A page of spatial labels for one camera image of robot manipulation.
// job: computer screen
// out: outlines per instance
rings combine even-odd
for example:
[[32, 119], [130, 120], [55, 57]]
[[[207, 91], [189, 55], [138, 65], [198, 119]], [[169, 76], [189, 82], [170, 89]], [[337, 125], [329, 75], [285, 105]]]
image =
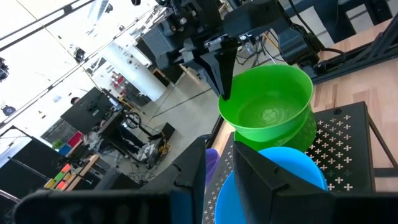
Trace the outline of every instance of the computer screen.
[[88, 134], [111, 107], [108, 97], [94, 87], [61, 115], [61, 118], [81, 133]]

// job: blue bowl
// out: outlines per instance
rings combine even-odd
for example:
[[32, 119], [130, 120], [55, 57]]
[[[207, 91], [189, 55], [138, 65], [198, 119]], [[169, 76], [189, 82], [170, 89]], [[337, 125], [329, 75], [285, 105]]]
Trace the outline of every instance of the blue bowl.
[[[259, 153], [307, 182], [328, 190], [322, 171], [304, 153], [289, 147], [272, 147]], [[215, 224], [246, 223], [233, 171], [220, 190], [215, 210]]]

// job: green bowl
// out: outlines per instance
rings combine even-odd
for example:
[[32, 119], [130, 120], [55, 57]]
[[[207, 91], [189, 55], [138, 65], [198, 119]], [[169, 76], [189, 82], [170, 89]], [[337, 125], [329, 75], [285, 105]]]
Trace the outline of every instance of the green bowl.
[[256, 142], [246, 139], [237, 131], [235, 131], [234, 140], [245, 143], [245, 145], [251, 147], [255, 151], [261, 151], [270, 147], [285, 146], [305, 152], [315, 139], [316, 131], [317, 124], [313, 114], [310, 113], [296, 133], [293, 133], [293, 135], [283, 136], [277, 141]]
[[278, 141], [297, 133], [312, 114], [312, 93], [312, 81], [305, 72], [288, 65], [266, 65], [234, 77], [231, 98], [220, 97], [218, 108], [246, 139]]

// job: perforated plate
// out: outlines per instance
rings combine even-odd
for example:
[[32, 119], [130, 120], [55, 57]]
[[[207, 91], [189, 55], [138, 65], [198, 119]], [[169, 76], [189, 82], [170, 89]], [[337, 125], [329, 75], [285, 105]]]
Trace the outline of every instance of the perforated plate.
[[[322, 170], [330, 191], [374, 190], [366, 105], [355, 103], [317, 112], [317, 135], [306, 155]], [[207, 186], [202, 223], [214, 223], [217, 196], [233, 170], [233, 133]]]

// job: purple object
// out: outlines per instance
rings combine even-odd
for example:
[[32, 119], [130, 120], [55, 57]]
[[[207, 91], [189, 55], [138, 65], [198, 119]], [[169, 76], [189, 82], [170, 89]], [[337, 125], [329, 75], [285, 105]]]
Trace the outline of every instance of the purple object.
[[211, 181], [219, 159], [220, 155], [216, 149], [206, 150], [206, 185]]

